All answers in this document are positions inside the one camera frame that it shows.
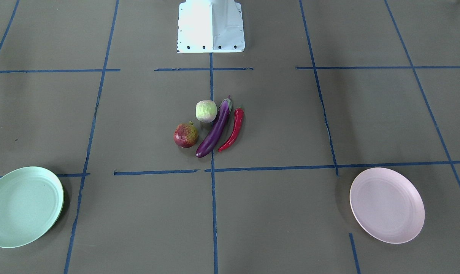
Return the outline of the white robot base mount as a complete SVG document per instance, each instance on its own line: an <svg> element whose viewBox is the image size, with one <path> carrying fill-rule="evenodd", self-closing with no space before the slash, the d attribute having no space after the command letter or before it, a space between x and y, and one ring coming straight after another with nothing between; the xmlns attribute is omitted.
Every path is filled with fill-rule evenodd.
<svg viewBox="0 0 460 274"><path fill-rule="evenodd" d="M240 53L242 6L233 0L186 0L178 7L178 53Z"/></svg>

